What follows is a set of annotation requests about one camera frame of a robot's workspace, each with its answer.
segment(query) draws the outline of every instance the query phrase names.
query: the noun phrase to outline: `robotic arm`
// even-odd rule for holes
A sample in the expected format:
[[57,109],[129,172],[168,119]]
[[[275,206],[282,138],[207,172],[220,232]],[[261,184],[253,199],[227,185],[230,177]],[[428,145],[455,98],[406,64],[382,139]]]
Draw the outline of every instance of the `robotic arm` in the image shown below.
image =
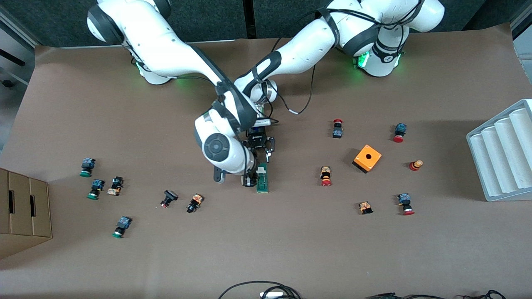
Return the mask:
[[88,12],[90,32],[101,41],[127,48],[140,74],[155,85],[198,72],[214,85],[218,99],[195,121],[195,137],[204,156],[215,166],[215,180],[226,172],[256,184],[256,158],[238,134],[255,126],[258,110],[198,48],[181,41],[164,17],[168,0],[100,0]]
[[438,0],[325,0],[321,14],[280,49],[268,54],[236,81],[236,87],[253,102],[272,102],[276,74],[302,73],[337,47],[351,57],[360,56],[359,67],[375,77],[390,74],[413,28],[434,29],[444,7]]

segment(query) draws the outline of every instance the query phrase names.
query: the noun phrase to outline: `wooden organizer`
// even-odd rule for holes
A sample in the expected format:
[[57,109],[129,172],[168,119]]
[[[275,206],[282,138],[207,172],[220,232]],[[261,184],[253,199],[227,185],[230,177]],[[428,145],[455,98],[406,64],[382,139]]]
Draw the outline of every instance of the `wooden organizer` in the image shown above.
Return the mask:
[[0,168],[0,259],[50,239],[48,184]]

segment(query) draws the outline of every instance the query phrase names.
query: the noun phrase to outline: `orange cube with holes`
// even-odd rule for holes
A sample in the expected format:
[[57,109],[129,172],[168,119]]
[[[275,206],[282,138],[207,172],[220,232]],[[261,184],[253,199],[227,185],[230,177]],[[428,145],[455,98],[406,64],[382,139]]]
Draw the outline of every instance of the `orange cube with holes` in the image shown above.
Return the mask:
[[373,167],[375,167],[375,164],[377,164],[380,157],[382,157],[382,155],[379,152],[366,144],[353,160],[353,165],[362,170],[362,172],[368,173]]

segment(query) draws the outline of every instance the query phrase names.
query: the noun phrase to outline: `red base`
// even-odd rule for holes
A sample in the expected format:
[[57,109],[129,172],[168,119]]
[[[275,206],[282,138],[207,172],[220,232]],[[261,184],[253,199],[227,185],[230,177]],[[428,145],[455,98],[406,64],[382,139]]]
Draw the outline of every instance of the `red base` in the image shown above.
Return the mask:
[[409,168],[410,168],[410,170],[412,170],[412,171],[418,171],[418,170],[419,170],[419,168],[415,168],[415,167],[414,167],[414,162],[410,163]]

